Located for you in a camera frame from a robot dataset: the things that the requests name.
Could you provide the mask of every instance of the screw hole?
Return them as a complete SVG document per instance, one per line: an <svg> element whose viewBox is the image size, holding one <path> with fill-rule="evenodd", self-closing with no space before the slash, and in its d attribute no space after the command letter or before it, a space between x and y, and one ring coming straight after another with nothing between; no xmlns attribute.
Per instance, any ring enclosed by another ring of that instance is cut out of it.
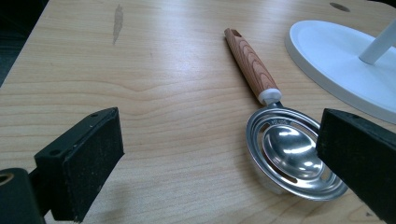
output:
<svg viewBox="0 0 396 224"><path fill-rule="evenodd" d="M12 178L14 178L14 174L1 174L0 175L0 186L5 185Z"/></svg>
<svg viewBox="0 0 396 224"><path fill-rule="evenodd" d="M233 32L233 35L235 36L242 37L236 30L231 30L231 32Z"/></svg>
<svg viewBox="0 0 396 224"><path fill-rule="evenodd" d="M55 150L52 150L49 154L50 154L51 156L56 156L56 155L58 155L59 153L61 153L61 150L55 149Z"/></svg>
<svg viewBox="0 0 396 224"><path fill-rule="evenodd" d="M349 8L344 7L343 5L340 5L338 3L330 3L330 6L335 7L341 11L350 12Z"/></svg>

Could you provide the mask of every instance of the white pole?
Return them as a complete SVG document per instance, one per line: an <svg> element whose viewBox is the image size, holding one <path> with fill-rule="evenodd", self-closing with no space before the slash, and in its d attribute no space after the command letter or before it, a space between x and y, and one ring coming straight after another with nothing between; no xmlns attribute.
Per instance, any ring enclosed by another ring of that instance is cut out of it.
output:
<svg viewBox="0 0 396 224"><path fill-rule="evenodd" d="M395 43L396 19L379 34L359 58L365 63L374 64Z"/></svg>

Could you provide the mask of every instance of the wood grain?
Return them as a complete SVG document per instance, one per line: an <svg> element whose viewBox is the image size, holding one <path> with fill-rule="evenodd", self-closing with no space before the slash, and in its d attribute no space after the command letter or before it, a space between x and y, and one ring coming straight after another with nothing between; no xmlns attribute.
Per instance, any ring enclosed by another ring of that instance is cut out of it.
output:
<svg viewBox="0 0 396 224"><path fill-rule="evenodd" d="M256 97L268 89L277 89L274 79L246 39L230 28L226 29L224 34L239 68Z"/></svg>
<svg viewBox="0 0 396 224"><path fill-rule="evenodd" d="M324 0L51 0L0 89L0 169L32 171L38 150L117 106L126 154L84 223L381 223L351 191L326 203L275 195L248 160L245 126L262 106L227 27L249 36L284 106L316 120L325 107L345 110L396 132L327 93L286 52L297 21L378 35L396 17L385 4L336 2L350 12Z"/></svg>

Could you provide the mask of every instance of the white base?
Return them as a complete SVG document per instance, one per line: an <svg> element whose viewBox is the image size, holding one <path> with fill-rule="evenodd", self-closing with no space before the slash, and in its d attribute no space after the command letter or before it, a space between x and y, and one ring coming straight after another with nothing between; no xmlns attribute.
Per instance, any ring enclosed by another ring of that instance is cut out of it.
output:
<svg viewBox="0 0 396 224"><path fill-rule="evenodd" d="M323 89L396 124L396 48L374 65L359 59L374 39L326 21L299 21L290 28L285 44L294 62Z"/></svg>

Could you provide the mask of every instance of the handle hole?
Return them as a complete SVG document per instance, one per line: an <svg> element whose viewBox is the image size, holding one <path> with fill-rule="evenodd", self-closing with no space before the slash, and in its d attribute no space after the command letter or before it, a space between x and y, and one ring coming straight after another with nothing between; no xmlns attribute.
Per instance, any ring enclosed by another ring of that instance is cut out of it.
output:
<svg viewBox="0 0 396 224"><path fill-rule="evenodd" d="M233 35L236 35L238 37L242 37L236 30L231 30L231 32L233 32Z"/></svg>

